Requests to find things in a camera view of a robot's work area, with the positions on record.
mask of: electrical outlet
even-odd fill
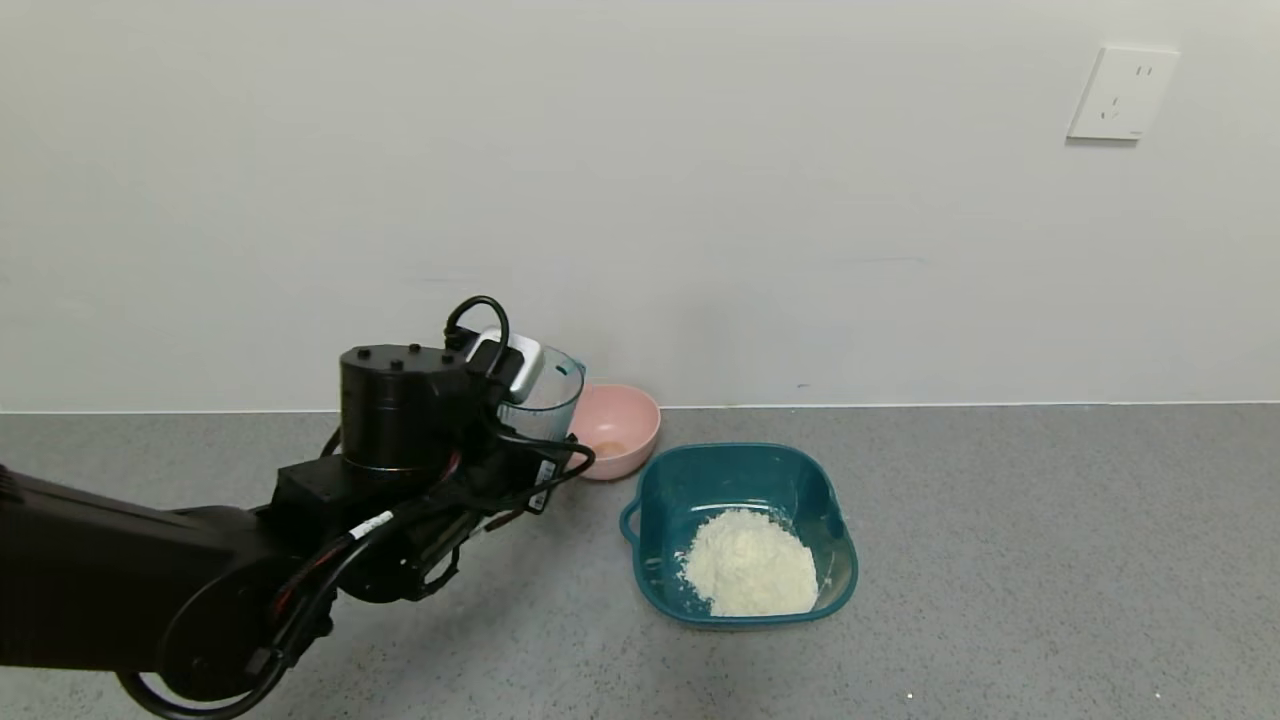
[[[1139,140],[1181,55],[1170,50],[1103,47],[1068,137]]]

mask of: wire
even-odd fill
[[[137,702],[147,712],[164,717],[165,720],[230,720],[238,717],[255,705],[262,701],[275,685],[280,683],[288,666],[284,662],[274,662],[270,669],[265,669],[262,679],[248,693],[236,702],[220,707],[187,707],[160,697],[137,673],[116,673],[120,687],[128,693],[133,702]]]
[[[449,457],[449,464],[444,470],[442,480],[448,479],[457,471],[461,465],[461,454],[457,451],[453,452]],[[390,533],[448,507],[448,503],[439,503],[426,498],[408,500],[402,502],[390,512],[390,519],[374,527],[358,539],[356,539],[352,533],[343,533],[340,537],[321,548],[314,556],[314,560],[303,565],[303,571],[294,574],[294,578],[297,579],[291,578],[289,582],[285,583],[285,588],[282,588],[282,591],[276,594],[276,601],[273,602],[273,607],[278,606],[279,609],[283,609],[283,606],[288,603],[289,596],[292,596],[293,591],[307,575],[321,565],[329,562],[329,560],[337,556],[339,551],[348,547],[349,551],[342,557],[342,561],[338,562],[338,565],[333,568],[328,575],[325,575],[324,582],[320,583],[316,592],[308,594],[303,600],[302,605],[298,606],[293,615],[285,621],[284,626],[280,628],[271,643],[271,656],[268,659],[268,664],[259,674],[257,684],[255,684],[252,689],[241,696],[238,700],[219,707],[189,707],[178,705],[161,697],[151,689],[138,673],[116,673],[115,676],[120,682],[120,687],[123,687],[124,692],[128,693],[128,696],[133,698],[133,701],[137,702],[143,710],[159,717],[164,717],[165,720],[232,720],[233,717],[238,717],[248,712],[273,689],[275,689],[276,684],[279,684],[285,670],[288,670],[293,664],[293,660],[296,660],[298,644],[307,637],[307,633],[316,621],[316,615],[324,605],[325,598],[335,592],[339,579],[343,573],[351,568],[352,562],[355,562],[366,550],[388,537]]]
[[[591,465],[595,464],[595,451],[591,450],[589,446],[585,446],[582,443],[579,443],[579,442],[562,442],[562,441],[553,441],[553,439],[536,439],[536,438],[526,437],[526,436],[522,436],[522,434],[518,434],[518,433],[508,432],[502,425],[499,425],[497,423],[497,420],[494,420],[490,416],[485,416],[485,423],[488,424],[489,430],[493,432],[494,437],[497,437],[498,439],[500,439],[503,442],[507,442],[509,445],[518,445],[518,446],[522,446],[522,447],[534,447],[534,448],[539,448],[539,450],[550,450],[553,452],[564,452],[564,451],[568,451],[568,452],[573,452],[573,454],[579,454],[579,455],[585,456],[585,460],[582,462],[577,464],[576,466],[573,466],[572,469],[566,470],[563,475],[556,478],[554,480],[552,480],[549,483],[536,484],[536,486],[534,486],[534,487],[531,487],[531,488],[529,488],[526,491],[521,491],[521,492],[517,492],[517,493],[513,493],[513,495],[508,495],[508,496],[504,496],[504,497],[500,497],[500,498],[497,498],[497,500],[489,500],[489,498],[485,498],[485,497],[476,497],[476,496],[470,495],[470,493],[467,493],[465,491],[461,491],[461,489],[454,489],[453,491],[453,495],[458,500],[458,502],[461,502],[463,505],[467,505],[467,506],[471,506],[474,509],[484,510],[486,512],[502,512],[504,510],[517,510],[524,503],[529,502],[530,498],[532,498],[534,496],[541,495],[543,492],[547,492],[548,489],[550,489],[550,488],[553,488],[556,486],[564,484],[564,483],[572,480],[573,478],[580,477]]]
[[[462,464],[462,454],[454,450],[449,455],[449,462],[448,465],[444,466],[444,471],[440,473],[439,482],[443,483],[444,480],[453,477],[453,474],[458,471],[458,465],[461,464]],[[311,560],[303,562],[302,566],[298,569],[298,571],[291,575],[289,579],[285,580],[284,585],[280,587],[279,592],[275,593],[275,600],[271,601],[271,620],[275,621],[280,619],[280,616],[284,614],[284,609],[288,607],[289,605],[289,598],[293,596],[294,592],[297,592],[298,585],[301,585],[302,582],[306,580],[307,577],[316,570],[316,568],[320,568],[325,562],[333,560],[335,555],[338,555],[343,550],[347,550],[347,547],[351,546],[351,543],[356,539],[357,538],[355,530],[343,533],[329,541],[320,550],[317,550],[311,556]]]
[[[333,451],[338,450],[339,445],[342,445],[342,425],[333,429],[333,434],[329,436],[329,441],[324,443],[324,450],[320,451],[320,457],[333,455]]]
[[[489,369],[485,370],[486,378],[493,378],[494,373],[498,370],[498,363],[502,363],[502,356],[507,354],[507,347],[511,345],[511,322],[507,319],[507,311],[502,309],[502,304],[497,300],[489,297],[488,295],[476,295],[475,297],[468,297],[462,301],[449,313],[449,319],[444,324],[444,336],[448,338],[453,332],[458,329],[458,320],[467,310],[475,307],[476,305],[488,305],[493,307],[494,314],[498,315],[498,327],[502,328],[502,340],[498,342],[498,351],[494,352],[493,359],[489,360]]]
[[[516,518],[520,518],[524,514],[525,514],[525,509],[524,507],[518,507],[516,510],[512,510],[511,512],[507,512],[506,515],[503,515],[500,518],[495,518],[495,519],[490,520],[484,527],[484,532],[492,533],[492,532],[497,530],[498,528],[506,525],[507,523],[515,520]]]

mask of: flour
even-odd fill
[[[681,577],[718,616],[808,612],[818,601],[813,552],[750,510],[726,510],[703,523]]]

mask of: teal bowl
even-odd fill
[[[717,618],[680,577],[698,527],[730,509],[765,512],[813,551],[818,602],[808,612]],[[639,530],[632,529],[636,512]],[[858,555],[822,466],[794,447],[686,445],[653,459],[618,521],[631,543],[640,592],[664,615],[709,629],[805,623],[844,607],[858,584]]]

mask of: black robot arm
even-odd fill
[[[498,341],[458,324],[476,305],[497,311]],[[500,305],[467,300],[444,336],[444,348],[343,354],[339,429],[319,459],[278,471],[264,507],[160,511],[0,466],[0,665],[114,671],[161,717],[228,720],[329,634],[339,589],[367,602],[440,589],[468,537],[540,509],[535,496],[594,461],[572,437],[499,421],[532,360],[508,347]],[[236,700],[188,707],[142,673],[192,701]]]

